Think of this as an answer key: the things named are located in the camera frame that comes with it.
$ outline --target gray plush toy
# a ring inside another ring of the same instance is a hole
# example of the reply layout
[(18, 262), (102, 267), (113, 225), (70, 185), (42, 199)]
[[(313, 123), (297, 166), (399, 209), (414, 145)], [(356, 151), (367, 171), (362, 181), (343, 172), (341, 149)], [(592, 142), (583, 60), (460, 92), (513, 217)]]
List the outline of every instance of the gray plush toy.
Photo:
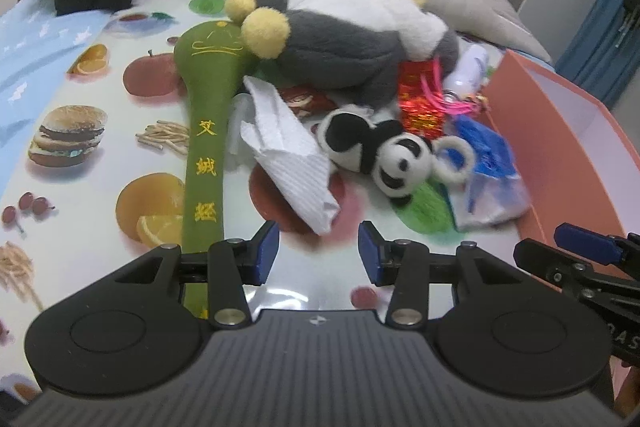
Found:
[(242, 39), (275, 58), (291, 80), (318, 89), (352, 88), (354, 102), (379, 108), (398, 87), (403, 60), (440, 57), (443, 74), (458, 61), (455, 33), (424, 0), (226, 0)]

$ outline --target plastic bag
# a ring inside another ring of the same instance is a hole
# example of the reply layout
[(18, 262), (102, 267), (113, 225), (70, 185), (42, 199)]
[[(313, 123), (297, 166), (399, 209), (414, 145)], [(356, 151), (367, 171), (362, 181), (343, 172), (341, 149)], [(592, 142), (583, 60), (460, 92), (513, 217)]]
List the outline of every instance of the plastic bag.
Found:
[[(478, 158), (465, 187), (449, 190), (456, 227), (461, 231), (487, 227), (524, 214), (530, 207), (529, 193), (506, 140), (468, 116), (457, 117), (453, 124)], [(460, 162), (456, 152), (450, 151), (449, 157), (456, 165)]]

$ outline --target pink box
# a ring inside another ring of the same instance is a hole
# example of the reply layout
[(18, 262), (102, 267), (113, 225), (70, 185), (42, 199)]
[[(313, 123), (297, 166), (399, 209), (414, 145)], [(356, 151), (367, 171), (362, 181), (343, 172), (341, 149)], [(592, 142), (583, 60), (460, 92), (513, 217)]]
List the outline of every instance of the pink box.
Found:
[(531, 195), (516, 222), (520, 237), (555, 246), (564, 222), (605, 235), (640, 232), (640, 156), (601, 102), (513, 52), (484, 93), (491, 112), (481, 120), (509, 141)]

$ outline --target printed hamburger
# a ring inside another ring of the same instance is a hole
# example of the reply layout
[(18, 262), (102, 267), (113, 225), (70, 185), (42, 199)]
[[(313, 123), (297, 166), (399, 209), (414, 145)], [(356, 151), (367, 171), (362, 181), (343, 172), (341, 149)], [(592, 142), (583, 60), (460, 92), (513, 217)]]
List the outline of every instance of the printed hamburger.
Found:
[(29, 158), (44, 167), (70, 167), (98, 147), (107, 114), (90, 105), (63, 105), (51, 111), (33, 137)]

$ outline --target panda plush keychain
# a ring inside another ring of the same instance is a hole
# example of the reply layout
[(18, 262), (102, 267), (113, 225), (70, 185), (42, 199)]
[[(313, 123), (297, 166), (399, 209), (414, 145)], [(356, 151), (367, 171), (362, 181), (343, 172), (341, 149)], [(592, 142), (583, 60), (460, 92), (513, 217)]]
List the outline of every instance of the panda plush keychain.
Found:
[[(411, 194), (426, 179), (463, 184), (476, 166), (476, 154), (462, 138), (443, 136), (429, 142), (404, 132), (398, 120), (375, 124), (349, 106), (329, 113), (318, 126), (316, 137), (331, 161), (349, 171), (370, 174), (398, 206), (409, 203)], [(462, 155), (465, 162), (460, 169), (439, 158), (445, 149)]]

